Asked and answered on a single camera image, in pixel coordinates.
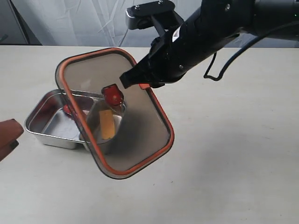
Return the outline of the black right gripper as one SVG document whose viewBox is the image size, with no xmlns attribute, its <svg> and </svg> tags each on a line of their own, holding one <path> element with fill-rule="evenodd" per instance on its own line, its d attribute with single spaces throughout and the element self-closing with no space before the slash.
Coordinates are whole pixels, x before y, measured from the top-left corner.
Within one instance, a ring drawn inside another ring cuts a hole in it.
<svg viewBox="0 0 299 224">
<path fill-rule="evenodd" d="M 180 80 L 184 74 L 222 49 L 251 23 L 252 0 L 204 0 L 178 27 L 156 30 L 149 53 L 120 76 L 124 88 L 142 90 Z"/>
</svg>

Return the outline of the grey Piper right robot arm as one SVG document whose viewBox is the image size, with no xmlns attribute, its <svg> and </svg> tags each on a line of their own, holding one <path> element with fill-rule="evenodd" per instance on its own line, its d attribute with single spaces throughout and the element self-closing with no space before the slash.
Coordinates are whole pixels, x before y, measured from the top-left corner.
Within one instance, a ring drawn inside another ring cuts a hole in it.
<svg viewBox="0 0 299 224">
<path fill-rule="evenodd" d="M 242 33 L 254 39 L 236 52 L 218 76 L 222 79 L 230 64 L 264 38 L 299 38 L 299 3 L 296 0 L 203 0 L 184 20 L 170 0 L 157 0 L 126 9 L 130 30 L 154 27 L 158 32 L 149 53 L 120 76 L 124 88 L 148 84 L 153 88 L 175 83 L 187 71 L 211 57 Z"/>
</svg>

